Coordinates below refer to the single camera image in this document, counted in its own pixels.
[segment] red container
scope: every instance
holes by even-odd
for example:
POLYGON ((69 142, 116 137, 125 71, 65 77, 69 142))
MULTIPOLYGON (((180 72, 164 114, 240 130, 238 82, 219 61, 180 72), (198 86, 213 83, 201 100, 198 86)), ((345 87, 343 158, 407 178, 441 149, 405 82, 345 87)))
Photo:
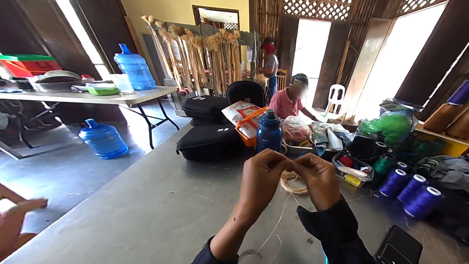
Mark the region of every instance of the red container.
POLYGON ((62 69, 54 58, 44 55, 5 54, 0 55, 0 62, 16 77, 32 77, 62 69))

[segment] brown thread spool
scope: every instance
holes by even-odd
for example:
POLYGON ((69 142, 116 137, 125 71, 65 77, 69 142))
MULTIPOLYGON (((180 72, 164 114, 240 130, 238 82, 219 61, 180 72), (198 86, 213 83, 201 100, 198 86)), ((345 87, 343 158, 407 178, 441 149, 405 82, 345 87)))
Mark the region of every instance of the brown thread spool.
POLYGON ((463 111, 462 105, 445 103, 438 108, 424 123, 424 128, 442 133, 463 111))
POLYGON ((455 138, 469 139, 469 110, 459 116, 446 130, 446 134, 455 138))

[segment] white plastic chair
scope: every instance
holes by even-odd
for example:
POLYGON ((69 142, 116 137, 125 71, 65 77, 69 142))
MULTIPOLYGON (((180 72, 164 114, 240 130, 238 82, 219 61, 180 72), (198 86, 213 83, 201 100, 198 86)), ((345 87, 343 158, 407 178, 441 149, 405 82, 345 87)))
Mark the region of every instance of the white plastic chair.
POLYGON ((331 109, 332 104, 335 104, 334 109, 337 109, 339 107, 339 105, 343 104, 344 95, 345 95, 345 87, 343 85, 332 85, 331 86, 331 89, 329 90, 329 97, 328 97, 329 102, 327 103, 327 108, 325 109, 324 116, 327 117, 327 114, 329 114, 329 110, 331 109))

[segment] jeans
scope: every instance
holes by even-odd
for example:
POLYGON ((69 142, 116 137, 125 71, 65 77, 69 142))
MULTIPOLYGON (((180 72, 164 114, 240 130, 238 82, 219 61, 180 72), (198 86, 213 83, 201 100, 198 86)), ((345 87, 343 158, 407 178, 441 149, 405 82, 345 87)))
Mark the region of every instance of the jeans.
POLYGON ((269 96, 269 103, 270 103, 270 100, 272 99, 273 94, 277 91, 277 76, 269 78, 269 90, 270 90, 270 94, 268 96, 269 96))

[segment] yellow wall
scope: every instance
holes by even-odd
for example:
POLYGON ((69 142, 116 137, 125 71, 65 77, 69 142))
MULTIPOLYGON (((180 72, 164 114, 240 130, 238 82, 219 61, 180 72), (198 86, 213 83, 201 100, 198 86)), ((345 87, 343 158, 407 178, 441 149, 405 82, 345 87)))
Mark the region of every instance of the yellow wall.
MULTIPOLYGON (((151 34, 147 24, 140 17, 142 15, 154 16, 156 19, 168 22, 195 25, 192 5, 228 8, 239 10, 239 26, 242 31, 249 31, 249 0, 121 0, 127 16, 131 19, 139 37, 140 45, 149 61, 142 33, 151 34)), ((246 58, 246 49, 242 49, 242 59, 246 58)))

